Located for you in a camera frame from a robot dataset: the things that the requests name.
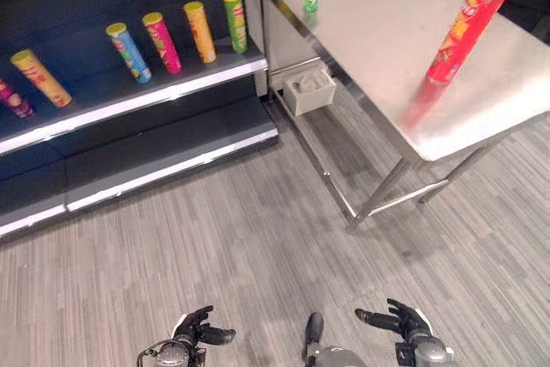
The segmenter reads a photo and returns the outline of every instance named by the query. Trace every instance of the metal rod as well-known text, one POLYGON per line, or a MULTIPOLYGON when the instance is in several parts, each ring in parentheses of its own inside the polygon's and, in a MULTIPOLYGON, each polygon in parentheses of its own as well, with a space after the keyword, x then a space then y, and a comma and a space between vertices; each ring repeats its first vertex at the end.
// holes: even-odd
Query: metal rod
POLYGON ((422 195, 423 193, 428 193, 430 191, 434 191, 440 187, 444 187, 449 183, 448 180, 440 180, 439 182, 435 182, 430 185, 426 185, 425 187, 422 187, 420 189, 417 189, 416 191, 413 191, 412 193, 406 193, 405 195, 401 195, 400 197, 397 197, 395 199, 392 199, 391 201, 385 202, 382 205, 377 206, 374 210, 369 212, 369 215, 367 217, 372 217, 373 215, 377 214, 378 212, 382 212, 384 210, 387 210, 387 208, 391 208, 392 206, 398 205, 403 201, 407 201, 408 199, 416 198, 419 195, 422 195))
MULTIPOLYGON (((464 161, 459 163, 458 166, 456 166, 455 169, 450 171, 450 173, 444 178, 444 180, 447 181, 447 185, 450 184, 457 177, 462 175, 464 172, 466 172, 469 167, 474 165, 479 159, 481 159, 483 157, 483 155, 485 155, 487 152, 489 152, 497 144, 498 141, 492 142, 490 144, 486 144, 486 145, 478 148, 474 152, 472 152, 470 155, 468 155, 467 158, 464 161)), ((432 199, 438 193, 440 193, 443 190, 444 187, 446 187, 446 185, 443 185, 439 188, 435 188, 432 191, 429 191, 424 197, 419 199, 419 203, 420 204, 427 203, 430 199, 432 199)))
POLYGON ((281 104, 281 107, 283 107, 284 111, 286 112, 287 116, 292 122, 292 125, 295 127, 296 131, 298 132, 302 147, 306 150, 306 153, 308 154, 308 157, 311 163, 313 163, 313 166, 315 167, 315 170, 317 171, 317 173, 321 176, 321 178, 327 184, 328 190, 333 195, 334 199, 344 209, 344 212, 346 212, 352 218, 355 218, 357 216, 357 211, 355 209, 355 206, 349 199, 345 197, 344 192, 336 183, 336 181, 333 179, 333 176, 330 173, 330 170, 328 169, 327 165, 325 165, 325 163, 321 160, 321 158, 315 152, 314 146, 312 145, 311 141, 306 136, 306 134, 302 131, 302 128, 296 121, 296 117, 290 111, 289 107, 286 105, 286 102, 284 101, 283 97, 277 92, 273 93, 273 95, 277 97, 278 102, 281 104))
POLYGON ((261 22, 261 36, 262 43, 264 44, 264 54, 266 55, 267 60, 267 72, 266 72, 266 85, 267 85, 267 102, 271 105, 273 103, 273 92, 270 88, 272 84, 272 75, 269 71, 271 67, 270 63, 270 53, 269 53, 269 40, 268 40, 268 31, 266 25, 266 7, 264 5, 264 0, 260 0, 260 22, 261 22))
POLYGON ((321 58, 316 56, 315 58, 304 60, 303 62, 298 62, 297 64, 289 64, 288 66, 285 66, 284 68, 279 68, 277 70, 272 70, 272 76, 277 75, 278 73, 284 72, 286 70, 292 70, 292 69, 295 69, 295 68, 299 68, 300 66, 304 66, 306 64, 312 64, 313 62, 317 62, 318 60, 321 60, 321 58))
POLYGON ((374 191, 370 198, 363 204, 359 213, 356 217, 356 225, 360 224, 370 213, 376 208, 378 204, 384 198, 384 195, 388 189, 395 183, 397 180, 403 176, 403 174, 411 167, 411 163, 405 158, 401 158, 399 162, 394 166, 390 171, 388 176, 382 181, 382 184, 374 191))

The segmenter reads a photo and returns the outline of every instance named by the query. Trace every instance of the store shelf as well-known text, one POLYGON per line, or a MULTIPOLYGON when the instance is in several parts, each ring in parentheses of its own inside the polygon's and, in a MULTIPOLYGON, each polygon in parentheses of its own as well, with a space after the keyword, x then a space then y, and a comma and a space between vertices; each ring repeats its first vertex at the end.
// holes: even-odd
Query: store shelf
POLYGON ((254 96, 72 156, 67 160, 67 209, 95 205, 277 136, 254 96))
POLYGON ((0 237, 66 213, 64 162, 0 183, 0 237))
POLYGON ((180 74, 152 67, 154 77, 145 84, 136 83, 126 67, 119 67, 77 83, 70 89, 73 102, 67 107, 48 103, 37 108, 31 119, 6 117, 0 130, 0 156, 267 68, 266 59, 251 40, 243 54, 233 52, 229 38, 215 43, 217 60, 211 64, 202 64, 196 53, 188 53, 183 56, 180 74))
POLYGON ((277 140, 253 96, 17 175, 0 183, 9 194, 0 198, 0 238, 277 140))

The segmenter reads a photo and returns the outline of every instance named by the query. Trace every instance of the yellow chip can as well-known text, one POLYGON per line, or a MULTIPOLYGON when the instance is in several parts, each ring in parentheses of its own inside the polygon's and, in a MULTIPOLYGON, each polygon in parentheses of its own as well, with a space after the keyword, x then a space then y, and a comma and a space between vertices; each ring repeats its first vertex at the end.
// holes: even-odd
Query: yellow chip can
POLYGON ((42 91, 56 107, 64 107, 70 103, 70 95, 52 76, 44 65, 34 56, 33 51, 25 49, 11 57, 11 63, 42 91))
POLYGON ((186 13, 192 36, 199 51, 200 60, 205 64, 216 60, 216 51, 208 21, 206 20, 205 7, 201 2, 189 2, 183 6, 186 13))

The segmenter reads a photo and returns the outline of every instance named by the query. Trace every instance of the white shelf trim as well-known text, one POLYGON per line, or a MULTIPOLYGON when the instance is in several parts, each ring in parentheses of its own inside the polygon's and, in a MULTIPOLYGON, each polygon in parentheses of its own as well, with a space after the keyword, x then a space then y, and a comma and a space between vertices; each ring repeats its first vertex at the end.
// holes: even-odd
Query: white shelf trim
POLYGON ((277 129, 271 129, 270 131, 263 132, 259 135, 243 139, 236 144, 223 146, 222 148, 219 148, 217 150, 206 152, 205 154, 195 156, 194 158, 188 159, 186 161, 179 162, 175 165, 171 165, 169 167, 159 169, 155 172, 140 176, 139 178, 136 178, 134 180, 129 180, 117 186, 101 190, 97 193, 93 193, 92 195, 89 195, 85 198, 67 204, 67 209, 69 211, 76 211, 86 206, 97 204, 98 202, 104 201, 106 199, 118 197, 123 193, 127 193, 128 191, 147 185, 155 180, 160 180, 162 178, 169 177, 170 175, 177 174, 181 171, 185 171, 186 169, 210 163, 218 158, 221 158, 222 156, 226 156, 232 152, 247 148, 248 146, 252 146, 254 144, 259 144, 269 138, 274 138, 277 135, 277 129))
POLYGON ((168 86, 145 95, 92 109, 86 113, 63 119, 50 125, 33 129, 29 132, 23 132, 22 134, 3 140, 0 142, 0 156, 12 150, 18 150, 32 144, 37 144, 38 142, 48 141, 56 136, 73 131, 76 128, 91 125, 104 119, 109 119, 123 113, 129 113, 143 107, 149 107, 165 101, 173 101, 182 96, 190 95, 198 90, 206 89, 219 83, 224 83, 231 79, 250 75, 259 70, 266 69, 267 60, 261 58, 253 62, 241 64, 235 68, 221 70, 211 75, 168 86))
POLYGON ((48 210, 37 212, 36 214, 14 221, 13 223, 7 223, 0 227, 0 237, 17 229, 30 227, 39 221, 44 221, 45 219, 55 217, 56 215, 63 214, 66 211, 67 209, 65 208, 65 205, 57 205, 48 210))

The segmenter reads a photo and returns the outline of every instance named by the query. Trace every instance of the can label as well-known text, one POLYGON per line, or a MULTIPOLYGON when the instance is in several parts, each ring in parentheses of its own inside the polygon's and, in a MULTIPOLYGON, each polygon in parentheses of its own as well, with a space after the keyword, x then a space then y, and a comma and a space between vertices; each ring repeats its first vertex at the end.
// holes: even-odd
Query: can label
POLYGON ((121 34, 112 36, 111 41, 136 80, 140 83, 148 82, 151 79, 151 71, 142 58, 130 33, 126 30, 121 34))
POLYGON ((214 50, 214 41, 206 20, 206 14, 204 6, 193 5, 191 9, 186 9, 187 3, 184 6, 187 20, 189 21, 189 28, 191 29, 192 37, 195 40, 197 51, 199 52, 200 60, 203 63, 209 64, 216 60, 216 52, 214 50))
POLYGON ((12 57, 12 63, 21 71, 25 77, 31 81, 47 98, 56 106, 64 107, 71 101, 70 95, 59 84, 55 77, 48 72, 44 65, 29 51, 24 58, 15 58, 19 53, 12 57))
POLYGON ((11 109, 17 117, 27 119, 34 115, 34 110, 24 98, 15 93, 4 81, 0 79, 0 101, 11 109))
POLYGON ((233 50, 237 53, 243 53, 247 50, 247 24, 244 18, 242 1, 225 2, 225 9, 233 50))
POLYGON ((170 73, 178 73, 181 70, 180 57, 175 50, 174 42, 172 42, 172 38, 170 38, 170 33, 168 32, 164 20, 147 25, 147 32, 151 39, 153 39, 156 50, 161 56, 167 71, 170 73))
POLYGON ((453 79, 503 2, 466 0, 428 70, 432 80, 449 83, 453 79))

